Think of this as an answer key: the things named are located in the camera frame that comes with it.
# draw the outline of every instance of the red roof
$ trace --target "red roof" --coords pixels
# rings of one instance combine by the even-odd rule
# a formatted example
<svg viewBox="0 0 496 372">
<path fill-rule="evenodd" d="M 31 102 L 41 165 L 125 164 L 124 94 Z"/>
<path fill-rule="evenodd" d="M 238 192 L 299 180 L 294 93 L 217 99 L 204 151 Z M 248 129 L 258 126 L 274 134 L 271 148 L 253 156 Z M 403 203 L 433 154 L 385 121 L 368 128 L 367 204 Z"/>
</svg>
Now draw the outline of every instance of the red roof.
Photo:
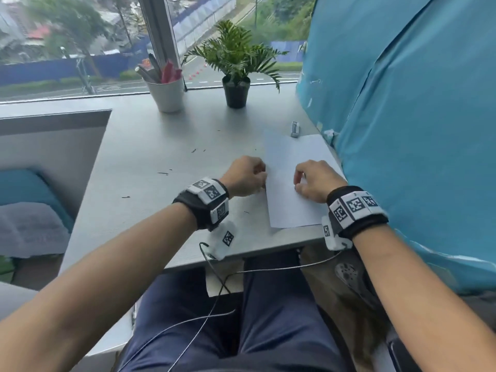
<svg viewBox="0 0 496 372">
<path fill-rule="evenodd" d="M 42 25 L 36 30 L 31 31 L 28 34 L 28 37 L 31 39 L 44 39 L 48 35 L 50 35 L 50 27 L 47 25 Z"/>
</svg>

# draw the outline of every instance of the left hand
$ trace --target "left hand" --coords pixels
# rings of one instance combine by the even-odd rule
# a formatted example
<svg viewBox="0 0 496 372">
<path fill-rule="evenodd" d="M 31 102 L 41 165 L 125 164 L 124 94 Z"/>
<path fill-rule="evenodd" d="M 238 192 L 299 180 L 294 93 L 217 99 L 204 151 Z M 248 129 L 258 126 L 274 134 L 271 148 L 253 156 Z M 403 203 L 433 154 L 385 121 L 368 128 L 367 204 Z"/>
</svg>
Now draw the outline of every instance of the left hand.
<svg viewBox="0 0 496 372">
<path fill-rule="evenodd" d="M 246 197 L 265 186 L 267 172 L 265 163 L 256 157 L 243 156 L 232 162 L 219 181 L 229 192 L 229 197 Z"/>
</svg>

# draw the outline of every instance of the black flower pot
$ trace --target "black flower pot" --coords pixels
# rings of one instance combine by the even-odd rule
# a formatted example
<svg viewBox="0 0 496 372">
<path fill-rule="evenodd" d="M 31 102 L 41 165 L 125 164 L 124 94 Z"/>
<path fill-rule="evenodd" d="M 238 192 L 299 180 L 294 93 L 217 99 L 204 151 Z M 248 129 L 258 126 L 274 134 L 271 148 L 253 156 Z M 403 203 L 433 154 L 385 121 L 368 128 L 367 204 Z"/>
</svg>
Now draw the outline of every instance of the black flower pot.
<svg viewBox="0 0 496 372">
<path fill-rule="evenodd" d="M 224 92 L 226 93 L 227 105 L 236 109 L 243 108 L 246 106 L 251 81 L 248 77 L 245 77 L 241 82 L 239 82 L 238 86 L 235 86 L 234 83 L 229 82 L 229 80 L 229 76 L 222 78 L 222 86 L 224 87 Z"/>
</svg>

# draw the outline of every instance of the potted plant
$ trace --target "potted plant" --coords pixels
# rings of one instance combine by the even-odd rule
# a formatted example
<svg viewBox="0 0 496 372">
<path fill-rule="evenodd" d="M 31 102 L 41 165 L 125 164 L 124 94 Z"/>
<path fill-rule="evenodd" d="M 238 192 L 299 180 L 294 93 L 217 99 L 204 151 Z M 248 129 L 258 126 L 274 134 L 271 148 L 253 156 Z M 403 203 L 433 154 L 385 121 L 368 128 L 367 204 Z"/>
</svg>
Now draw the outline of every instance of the potted plant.
<svg viewBox="0 0 496 372">
<path fill-rule="evenodd" d="M 250 89 L 250 73 L 263 73 L 270 76 L 279 89 L 279 75 L 275 58 L 286 55 L 264 44 L 251 44 L 251 32 L 231 21 L 220 21 L 216 25 L 220 36 L 208 39 L 199 46 L 189 50 L 184 56 L 183 64 L 189 56 L 203 57 L 214 70 L 225 74 L 222 85 L 226 93 L 227 105 L 231 108 L 246 106 Z"/>
</svg>

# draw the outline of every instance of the fern plant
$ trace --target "fern plant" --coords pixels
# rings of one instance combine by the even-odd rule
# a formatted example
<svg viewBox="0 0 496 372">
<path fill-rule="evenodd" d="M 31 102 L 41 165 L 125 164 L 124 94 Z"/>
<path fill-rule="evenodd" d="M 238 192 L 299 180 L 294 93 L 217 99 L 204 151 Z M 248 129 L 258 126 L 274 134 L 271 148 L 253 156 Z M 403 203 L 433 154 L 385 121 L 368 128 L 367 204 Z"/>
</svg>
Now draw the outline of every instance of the fern plant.
<svg viewBox="0 0 496 372">
<path fill-rule="evenodd" d="M 251 44 L 251 32 L 231 21 L 220 21 L 216 25 L 220 36 L 208 39 L 199 46 L 189 50 L 184 56 L 183 64 L 190 56 L 203 57 L 214 70 L 223 72 L 234 86 L 245 81 L 250 73 L 262 73 L 270 76 L 279 89 L 279 75 L 274 68 L 280 51 L 264 44 Z"/>
</svg>

